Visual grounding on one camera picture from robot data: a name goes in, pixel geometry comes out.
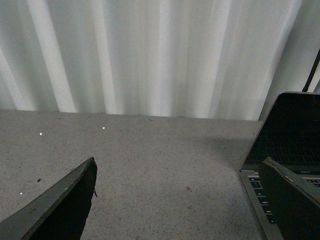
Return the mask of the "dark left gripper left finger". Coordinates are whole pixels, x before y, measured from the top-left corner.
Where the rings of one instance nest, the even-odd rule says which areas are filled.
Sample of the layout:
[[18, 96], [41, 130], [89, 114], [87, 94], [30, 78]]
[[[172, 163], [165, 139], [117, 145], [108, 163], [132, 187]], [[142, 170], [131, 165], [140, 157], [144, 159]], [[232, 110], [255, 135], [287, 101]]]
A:
[[0, 223], [2, 240], [79, 240], [92, 206], [97, 164], [90, 157]]

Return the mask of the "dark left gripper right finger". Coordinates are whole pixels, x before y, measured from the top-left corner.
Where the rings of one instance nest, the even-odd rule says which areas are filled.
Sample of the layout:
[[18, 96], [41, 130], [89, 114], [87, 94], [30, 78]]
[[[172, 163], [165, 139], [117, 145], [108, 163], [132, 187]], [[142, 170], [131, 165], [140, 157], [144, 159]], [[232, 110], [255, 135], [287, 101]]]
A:
[[320, 238], [320, 188], [267, 157], [258, 167], [275, 223], [285, 240]]

